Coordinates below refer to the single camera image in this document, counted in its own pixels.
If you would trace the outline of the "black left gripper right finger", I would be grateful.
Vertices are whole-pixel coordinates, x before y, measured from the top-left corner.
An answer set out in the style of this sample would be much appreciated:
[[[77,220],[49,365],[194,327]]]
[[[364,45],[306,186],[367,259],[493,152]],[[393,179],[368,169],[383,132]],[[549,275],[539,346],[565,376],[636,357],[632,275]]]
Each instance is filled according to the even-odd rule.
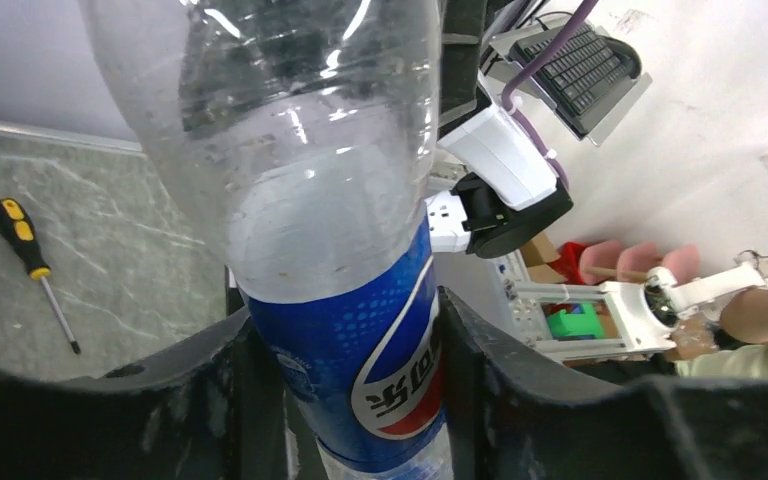
[[[554,362],[439,289],[440,371],[458,479],[768,479],[768,381]]]

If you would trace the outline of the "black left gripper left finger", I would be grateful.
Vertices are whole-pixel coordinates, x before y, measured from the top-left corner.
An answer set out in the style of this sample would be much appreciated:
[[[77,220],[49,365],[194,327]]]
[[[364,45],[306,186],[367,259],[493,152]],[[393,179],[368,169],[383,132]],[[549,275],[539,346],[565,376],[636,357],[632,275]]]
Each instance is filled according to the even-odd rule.
[[[0,479],[284,479],[283,399],[246,310],[98,378],[0,371]]]

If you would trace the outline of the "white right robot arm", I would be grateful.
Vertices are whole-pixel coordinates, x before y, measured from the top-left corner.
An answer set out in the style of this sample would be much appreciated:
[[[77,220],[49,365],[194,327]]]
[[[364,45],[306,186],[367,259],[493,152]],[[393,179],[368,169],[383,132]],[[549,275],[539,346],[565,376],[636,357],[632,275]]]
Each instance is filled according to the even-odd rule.
[[[517,251],[573,203],[561,176],[480,72],[487,4],[442,1],[438,144],[467,174],[427,198],[431,249],[483,259]]]

